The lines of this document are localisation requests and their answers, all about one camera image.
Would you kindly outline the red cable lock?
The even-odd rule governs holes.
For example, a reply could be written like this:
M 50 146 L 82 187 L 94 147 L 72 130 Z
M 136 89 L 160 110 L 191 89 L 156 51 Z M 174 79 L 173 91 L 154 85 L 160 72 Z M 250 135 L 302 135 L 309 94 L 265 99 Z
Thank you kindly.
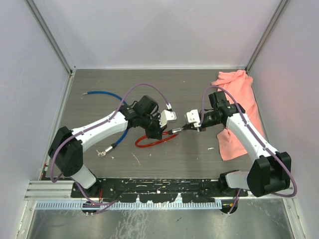
M 168 131 L 165 131 L 162 133 L 162 136 L 164 136 L 164 138 L 162 139 L 154 139 L 152 142 L 148 142 L 148 143 L 142 143 L 144 140 L 147 140 L 148 137 L 146 135 L 138 138 L 135 141 L 135 146 L 137 148 L 147 148 L 147 147 L 152 147 L 158 144 L 162 144 L 165 143 L 171 139 L 174 139 L 175 137 L 177 137 L 181 132 L 183 131 L 182 128 L 177 128 L 177 129 L 171 129 Z

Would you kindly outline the blue cable lock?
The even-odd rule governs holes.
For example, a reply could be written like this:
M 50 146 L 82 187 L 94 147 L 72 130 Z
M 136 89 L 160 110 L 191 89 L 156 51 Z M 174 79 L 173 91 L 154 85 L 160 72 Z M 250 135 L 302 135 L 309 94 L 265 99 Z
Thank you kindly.
M 118 96 L 117 94 L 107 92 L 107 91 L 89 91 L 89 92 L 83 93 L 82 95 L 92 95 L 92 94 L 104 94 L 104 95 L 109 95 L 109 96 L 115 97 L 120 101 L 122 100 L 122 98 L 120 96 Z M 111 150 L 115 149 L 122 142 L 122 140 L 126 137 L 127 133 L 128 133 L 128 130 L 125 130 L 123 132 L 123 134 L 121 135 L 121 137 L 116 142 L 114 142 L 109 147 L 107 147 L 104 150 L 106 152 L 106 154 L 108 152 L 110 152 Z

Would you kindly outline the blue lock keys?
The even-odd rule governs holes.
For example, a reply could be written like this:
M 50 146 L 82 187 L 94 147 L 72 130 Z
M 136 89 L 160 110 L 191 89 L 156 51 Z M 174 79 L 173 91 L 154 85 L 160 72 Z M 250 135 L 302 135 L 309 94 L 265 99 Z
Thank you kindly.
M 96 150 L 96 152 L 99 157 L 104 157 L 106 155 L 105 151 L 99 152 L 98 150 Z

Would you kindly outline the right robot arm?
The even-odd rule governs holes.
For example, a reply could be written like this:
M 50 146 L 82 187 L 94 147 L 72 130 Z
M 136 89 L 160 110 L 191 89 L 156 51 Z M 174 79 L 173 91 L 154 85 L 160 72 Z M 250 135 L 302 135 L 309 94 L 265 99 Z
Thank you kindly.
M 249 171 L 233 170 L 221 173 L 218 189 L 230 196 L 236 189 L 250 191 L 256 197 L 278 194 L 290 187 L 291 157 L 272 147 L 250 122 L 238 103 L 230 103 L 223 91 L 209 95 L 212 110 L 191 110 L 185 114 L 185 130 L 203 131 L 222 124 L 240 141 L 252 160 Z

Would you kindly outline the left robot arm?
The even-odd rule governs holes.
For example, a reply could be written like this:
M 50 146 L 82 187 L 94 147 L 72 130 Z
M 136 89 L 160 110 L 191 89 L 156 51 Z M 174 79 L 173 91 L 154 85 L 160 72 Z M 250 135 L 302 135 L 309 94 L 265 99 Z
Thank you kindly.
M 84 165 L 83 154 L 94 144 L 116 133 L 141 127 L 148 138 L 162 138 L 166 128 L 166 116 L 170 111 L 158 111 L 155 100 L 144 95 L 138 102 L 122 103 L 118 111 L 86 126 L 58 130 L 48 150 L 48 156 L 62 175 L 72 178 L 82 187 L 88 197 L 95 197 L 100 191 L 96 176 Z

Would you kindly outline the pink cloth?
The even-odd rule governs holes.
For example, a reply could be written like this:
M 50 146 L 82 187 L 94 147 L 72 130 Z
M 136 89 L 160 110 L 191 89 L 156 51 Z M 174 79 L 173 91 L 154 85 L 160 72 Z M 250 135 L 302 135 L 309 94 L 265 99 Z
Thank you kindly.
M 265 136 L 252 83 L 253 78 L 248 76 L 246 71 L 237 70 L 235 72 L 219 72 L 217 80 L 211 84 L 227 90 L 244 108 L 249 120 L 261 136 Z M 247 153 L 235 134 L 227 128 L 217 135 L 217 139 L 221 158 L 224 161 L 235 159 Z

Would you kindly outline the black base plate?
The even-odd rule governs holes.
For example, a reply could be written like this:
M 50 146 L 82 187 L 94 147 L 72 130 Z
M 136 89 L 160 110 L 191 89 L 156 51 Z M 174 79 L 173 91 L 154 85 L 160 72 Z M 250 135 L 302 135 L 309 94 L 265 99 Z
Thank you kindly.
M 159 178 L 99 178 L 89 189 L 79 189 L 73 184 L 71 197 L 81 198 L 85 193 L 90 199 L 121 203 L 172 203 L 181 196 L 183 203 L 208 203 L 217 198 L 234 198 L 237 189 L 222 190 L 215 179 L 159 179 Z

